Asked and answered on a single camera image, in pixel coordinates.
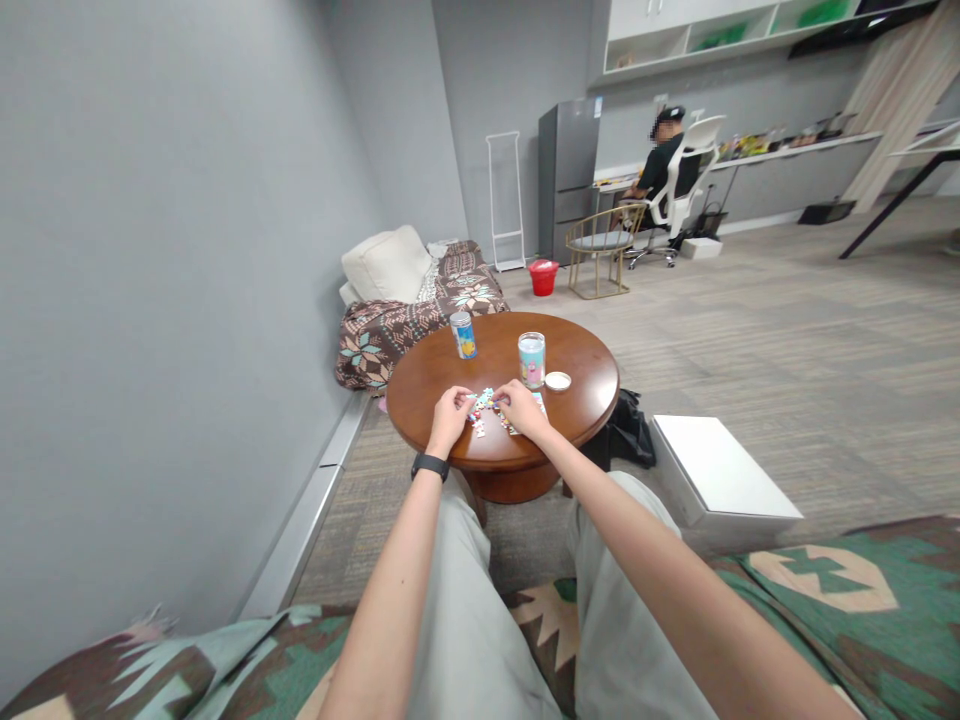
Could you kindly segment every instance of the jar lid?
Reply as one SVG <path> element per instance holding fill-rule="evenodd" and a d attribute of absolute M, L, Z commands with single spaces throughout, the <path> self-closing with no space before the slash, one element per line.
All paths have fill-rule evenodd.
<path fill-rule="evenodd" d="M 557 392 L 566 390 L 573 383 L 569 375 L 561 372 L 547 373 L 547 377 L 544 378 L 544 382 L 547 383 L 548 388 L 551 390 L 556 390 Z"/>

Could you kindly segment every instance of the black shirt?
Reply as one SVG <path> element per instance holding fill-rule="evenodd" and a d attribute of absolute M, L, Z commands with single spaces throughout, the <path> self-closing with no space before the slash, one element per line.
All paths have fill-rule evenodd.
<path fill-rule="evenodd" d="M 683 141 L 683 133 L 674 135 L 661 145 L 657 145 L 647 156 L 647 163 L 643 166 L 643 175 L 637 182 L 640 190 L 648 189 L 647 198 L 653 199 L 667 184 L 667 165 L 673 159 L 674 153 Z M 700 155 L 680 160 L 680 174 L 677 177 L 677 187 L 674 197 L 684 197 L 693 189 L 700 173 Z M 660 212 L 665 214 L 667 198 L 664 196 L 660 203 Z"/>

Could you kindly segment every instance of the patterned blanket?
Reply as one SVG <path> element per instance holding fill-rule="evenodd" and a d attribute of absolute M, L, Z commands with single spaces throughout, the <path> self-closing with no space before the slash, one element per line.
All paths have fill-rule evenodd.
<path fill-rule="evenodd" d="M 403 354 L 449 324 L 455 312 L 490 315 L 509 310 L 500 284 L 472 240 L 447 248 L 440 260 L 436 298 L 408 305 L 397 300 L 354 303 L 340 323 L 337 382 L 378 390 Z"/>
<path fill-rule="evenodd" d="M 960 717 L 960 516 L 711 565 L 865 717 Z M 576 580 L 504 602 L 573 716 Z M 0 720 L 315 718 L 351 618 L 350 608 L 298 606 L 195 637 L 134 627 L 47 670 Z"/>

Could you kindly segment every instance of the white cabinet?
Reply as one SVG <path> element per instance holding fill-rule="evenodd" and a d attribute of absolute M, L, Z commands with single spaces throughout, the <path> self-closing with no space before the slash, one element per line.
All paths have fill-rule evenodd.
<path fill-rule="evenodd" d="M 772 4 L 771 0 L 613 0 L 607 39 L 691 25 Z"/>
<path fill-rule="evenodd" d="M 593 0 L 590 87 L 787 47 L 853 17 L 858 5 L 859 0 Z"/>

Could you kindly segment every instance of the refrigerator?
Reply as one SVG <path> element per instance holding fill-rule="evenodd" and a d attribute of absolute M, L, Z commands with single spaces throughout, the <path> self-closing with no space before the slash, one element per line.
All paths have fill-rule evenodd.
<path fill-rule="evenodd" d="M 569 100 L 540 118 L 540 257 L 570 264 L 566 233 L 595 211 L 593 173 L 597 163 L 602 97 Z"/>

